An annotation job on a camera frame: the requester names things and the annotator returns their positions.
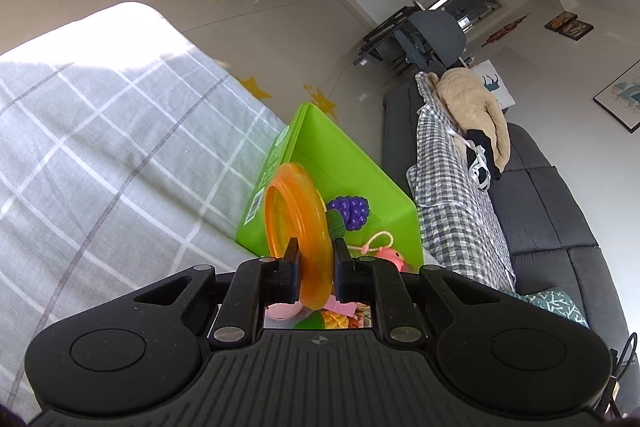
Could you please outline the beige blanket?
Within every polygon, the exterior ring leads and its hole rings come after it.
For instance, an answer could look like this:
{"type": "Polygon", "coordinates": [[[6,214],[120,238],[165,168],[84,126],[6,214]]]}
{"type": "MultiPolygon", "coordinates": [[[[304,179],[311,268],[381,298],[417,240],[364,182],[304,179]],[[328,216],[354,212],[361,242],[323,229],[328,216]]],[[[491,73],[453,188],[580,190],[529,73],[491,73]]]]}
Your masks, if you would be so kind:
{"type": "Polygon", "coordinates": [[[490,141],[494,163],[503,172],[511,156],[511,141],[506,117],[497,99],[485,88],[482,78],[467,68],[446,70],[441,76],[427,74],[431,90],[454,122],[467,134],[484,133],[490,141]]]}

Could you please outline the pink pig toy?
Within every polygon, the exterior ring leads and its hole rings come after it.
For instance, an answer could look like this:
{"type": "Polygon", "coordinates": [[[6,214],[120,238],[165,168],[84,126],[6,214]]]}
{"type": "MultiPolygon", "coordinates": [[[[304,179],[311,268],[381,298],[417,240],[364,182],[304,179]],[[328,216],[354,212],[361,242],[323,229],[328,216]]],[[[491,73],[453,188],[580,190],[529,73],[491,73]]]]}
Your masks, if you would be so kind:
{"type": "Polygon", "coordinates": [[[381,231],[373,234],[362,246],[348,245],[347,248],[353,256],[373,257],[392,262],[401,273],[411,273],[413,267],[405,260],[404,256],[395,248],[395,237],[389,231],[381,231]]]}

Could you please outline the framed wall art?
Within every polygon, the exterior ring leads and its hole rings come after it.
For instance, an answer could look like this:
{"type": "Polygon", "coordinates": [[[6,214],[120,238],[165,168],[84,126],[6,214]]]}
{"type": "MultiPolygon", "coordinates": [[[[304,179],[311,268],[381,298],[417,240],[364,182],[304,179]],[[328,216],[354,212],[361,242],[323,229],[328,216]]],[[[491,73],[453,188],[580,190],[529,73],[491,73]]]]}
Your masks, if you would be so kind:
{"type": "Polygon", "coordinates": [[[636,132],[640,127],[640,61],[603,88],[593,102],[629,133],[636,132]]]}

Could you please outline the green plastic cookie box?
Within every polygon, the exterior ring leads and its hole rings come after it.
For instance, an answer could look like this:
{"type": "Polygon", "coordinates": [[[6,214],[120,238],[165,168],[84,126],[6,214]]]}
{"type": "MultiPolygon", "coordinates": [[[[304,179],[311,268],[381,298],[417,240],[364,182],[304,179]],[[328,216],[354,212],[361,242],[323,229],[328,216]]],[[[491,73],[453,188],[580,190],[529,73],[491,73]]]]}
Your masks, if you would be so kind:
{"type": "MultiPolygon", "coordinates": [[[[296,162],[307,171],[324,207],[338,196],[367,199],[370,216],[366,225],[352,232],[344,225],[342,237],[347,246],[362,246],[373,234],[389,231],[395,237],[395,248],[409,265],[413,269],[422,265],[416,205],[328,116],[310,103],[299,106],[291,124],[271,145],[236,232],[241,246],[259,257],[272,257],[264,223],[265,191],[277,168],[286,162],[296,162]]],[[[326,221],[330,233],[328,216],[326,221]]]]}

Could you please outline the grey dining chair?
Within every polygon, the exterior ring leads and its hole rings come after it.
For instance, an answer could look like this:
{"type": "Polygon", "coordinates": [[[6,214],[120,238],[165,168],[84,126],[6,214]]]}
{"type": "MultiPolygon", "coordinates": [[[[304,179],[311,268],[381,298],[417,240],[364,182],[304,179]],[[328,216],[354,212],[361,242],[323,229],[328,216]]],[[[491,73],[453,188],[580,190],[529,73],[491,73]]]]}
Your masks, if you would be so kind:
{"type": "Polygon", "coordinates": [[[399,49],[398,57],[393,59],[393,66],[399,67],[399,72],[415,68],[441,74],[447,69],[465,66],[462,60],[465,33],[445,11],[404,6],[363,37],[354,64],[366,64],[371,58],[382,62],[378,48],[390,39],[399,49]]]}

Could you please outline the purple toy grapes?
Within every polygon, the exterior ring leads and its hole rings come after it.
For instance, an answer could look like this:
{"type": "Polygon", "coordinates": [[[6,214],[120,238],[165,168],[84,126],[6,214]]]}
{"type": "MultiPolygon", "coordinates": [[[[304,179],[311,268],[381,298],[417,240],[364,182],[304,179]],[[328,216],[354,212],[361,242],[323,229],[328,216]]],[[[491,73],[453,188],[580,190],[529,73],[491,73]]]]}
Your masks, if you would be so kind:
{"type": "Polygon", "coordinates": [[[330,200],[326,208],[340,213],[349,232],[361,230],[370,216],[369,202],[361,196],[338,196],[330,200]]]}

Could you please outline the orange yellow toy bowl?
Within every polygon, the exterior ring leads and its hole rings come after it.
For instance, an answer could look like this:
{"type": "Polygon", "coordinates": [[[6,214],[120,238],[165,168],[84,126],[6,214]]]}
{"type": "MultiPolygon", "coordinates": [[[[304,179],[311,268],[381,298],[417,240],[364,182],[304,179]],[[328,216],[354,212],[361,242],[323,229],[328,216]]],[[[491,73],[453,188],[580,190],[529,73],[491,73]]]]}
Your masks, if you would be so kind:
{"type": "Polygon", "coordinates": [[[328,301],[333,284],[333,247],[326,207],[307,171],[296,162],[280,165],[267,185],[264,223],[272,257],[282,258],[296,239],[299,300],[311,310],[328,301]]]}

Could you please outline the dark grey sofa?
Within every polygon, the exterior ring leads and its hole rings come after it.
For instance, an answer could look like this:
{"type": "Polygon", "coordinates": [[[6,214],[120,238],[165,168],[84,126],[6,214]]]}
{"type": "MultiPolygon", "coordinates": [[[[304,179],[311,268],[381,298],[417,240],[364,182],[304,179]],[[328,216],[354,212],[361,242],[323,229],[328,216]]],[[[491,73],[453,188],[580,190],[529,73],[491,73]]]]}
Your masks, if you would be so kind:
{"type": "Polygon", "coordinates": [[[582,310],[590,329],[620,350],[627,321],[597,239],[570,189],[534,139],[510,124],[511,158],[488,196],[523,295],[557,287],[582,310]]]}

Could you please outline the pink card pack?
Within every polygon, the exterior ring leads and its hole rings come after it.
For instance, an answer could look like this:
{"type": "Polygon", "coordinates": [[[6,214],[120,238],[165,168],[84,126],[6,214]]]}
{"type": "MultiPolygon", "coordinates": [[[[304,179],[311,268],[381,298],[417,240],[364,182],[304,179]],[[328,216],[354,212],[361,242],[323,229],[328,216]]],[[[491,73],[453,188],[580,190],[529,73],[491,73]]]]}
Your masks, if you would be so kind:
{"type": "Polygon", "coordinates": [[[362,303],[341,303],[333,295],[326,300],[326,304],[323,307],[324,311],[331,311],[338,314],[345,315],[345,317],[356,317],[358,313],[364,312],[369,307],[362,303]]]}

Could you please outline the black white garment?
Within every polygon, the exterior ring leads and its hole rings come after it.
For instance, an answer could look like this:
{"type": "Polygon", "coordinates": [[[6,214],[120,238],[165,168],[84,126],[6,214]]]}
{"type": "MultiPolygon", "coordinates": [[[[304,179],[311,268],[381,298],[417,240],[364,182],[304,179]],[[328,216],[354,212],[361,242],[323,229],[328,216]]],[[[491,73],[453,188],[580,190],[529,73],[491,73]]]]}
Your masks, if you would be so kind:
{"type": "Polygon", "coordinates": [[[491,183],[501,178],[490,139],[482,130],[470,129],[464,144],[471,179],[480,190],[488,191],[491,183]]]}

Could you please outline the grey checked tablecloth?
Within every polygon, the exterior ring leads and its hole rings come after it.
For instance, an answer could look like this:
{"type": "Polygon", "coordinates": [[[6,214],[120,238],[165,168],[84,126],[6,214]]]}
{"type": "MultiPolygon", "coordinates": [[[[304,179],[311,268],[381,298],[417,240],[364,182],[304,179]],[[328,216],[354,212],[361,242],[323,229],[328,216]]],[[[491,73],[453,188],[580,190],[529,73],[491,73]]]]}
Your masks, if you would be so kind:
{"type": "Polygon", "coordinates": [[[1,57],[1,402],[47,326],[190,265],[231,272],[282,121],[160,12],[121,3],[1,57]]]}

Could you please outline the pink capsule ball toy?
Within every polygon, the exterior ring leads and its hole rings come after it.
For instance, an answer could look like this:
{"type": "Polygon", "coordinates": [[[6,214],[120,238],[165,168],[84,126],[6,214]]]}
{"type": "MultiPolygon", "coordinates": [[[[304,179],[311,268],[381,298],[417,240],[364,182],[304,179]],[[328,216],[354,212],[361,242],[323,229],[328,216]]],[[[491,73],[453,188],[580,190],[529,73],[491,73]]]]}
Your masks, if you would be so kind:
{"type": "Polygon", "coordinates": [[[283,322],[296,317],[303,310],[303,303],[273,303],[266,308],[266,317],[271,321],[283,322]]]}

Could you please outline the teal patterned cushion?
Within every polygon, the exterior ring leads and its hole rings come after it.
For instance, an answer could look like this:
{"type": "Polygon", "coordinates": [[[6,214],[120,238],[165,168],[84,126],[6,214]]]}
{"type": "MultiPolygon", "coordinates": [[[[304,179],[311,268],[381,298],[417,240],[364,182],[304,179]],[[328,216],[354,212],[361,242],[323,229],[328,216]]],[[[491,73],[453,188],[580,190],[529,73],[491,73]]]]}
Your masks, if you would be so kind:
{"type": "Polygon", "coordinates": [[[584,327],[589,327],[582,310],[561,288],[553,287],[545,291],[538,291],[538,293],[535,294],[518,295],[518,298],[532,306],[564,317],[564,319],[573,321],[584,327]]]}

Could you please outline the grey plaid sofa cover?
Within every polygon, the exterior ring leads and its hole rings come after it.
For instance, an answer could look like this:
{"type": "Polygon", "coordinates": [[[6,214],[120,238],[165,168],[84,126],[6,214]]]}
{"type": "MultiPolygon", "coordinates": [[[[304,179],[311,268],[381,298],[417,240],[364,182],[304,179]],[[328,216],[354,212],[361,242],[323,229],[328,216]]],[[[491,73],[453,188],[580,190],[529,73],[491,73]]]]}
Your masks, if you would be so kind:
{"type": "Polygon", "coordinates": [[[416,163],[407,171],[424,260],[513,293],[516,275],[488,192],[470,176],[454,124],[435,98],[434,74],[419,72],[416,163]]]}

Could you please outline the yellow toy corn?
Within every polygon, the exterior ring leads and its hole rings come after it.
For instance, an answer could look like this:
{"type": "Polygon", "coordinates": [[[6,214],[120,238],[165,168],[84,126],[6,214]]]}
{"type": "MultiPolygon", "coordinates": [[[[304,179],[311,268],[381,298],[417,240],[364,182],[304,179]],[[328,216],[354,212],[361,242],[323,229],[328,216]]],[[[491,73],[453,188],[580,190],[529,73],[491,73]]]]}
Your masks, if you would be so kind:
{"type": "Polygon", "coordinates": [[[361,325],[357,317],[321,310],[314,311],[294,325],[294,329],[302,331],[327,331],[328,329],[360,329],[361,325]]]}

